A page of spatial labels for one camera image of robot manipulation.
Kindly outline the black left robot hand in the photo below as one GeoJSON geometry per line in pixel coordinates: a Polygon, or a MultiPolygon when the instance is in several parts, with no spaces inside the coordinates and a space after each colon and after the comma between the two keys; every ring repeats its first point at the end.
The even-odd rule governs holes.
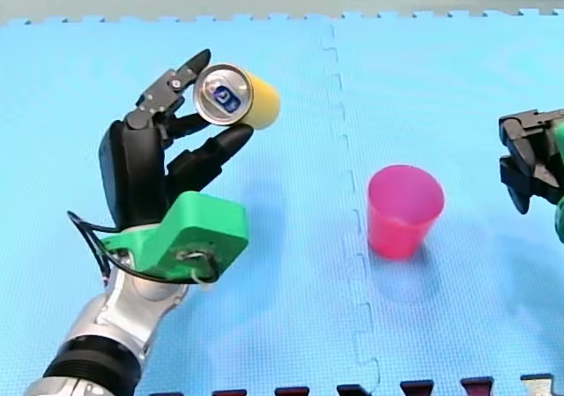
{"type": "Polygon", "coordinates": [[[211,60],[204,49],[178,69],[168,70],[139,96],[136,107],[113,121],[99,146],[100,172],[108,209],[119,231],[157,224],[185,191],[200,191],[250,140],[254,131],[234,125],[171,162],[165,151],[178,138],[208,126],[199,114],[178,116],[183,93],[211,60]]]}

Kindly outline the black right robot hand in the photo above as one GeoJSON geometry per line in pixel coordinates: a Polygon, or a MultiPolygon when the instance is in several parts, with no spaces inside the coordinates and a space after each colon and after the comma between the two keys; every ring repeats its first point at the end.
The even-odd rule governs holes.
{"type": "Polygon", "coordinates": [[[563,111],[536,109],[499,119],[501,182],[517,211],[526,214],[533,197],[556,205],[563,197],[563,111]]]}

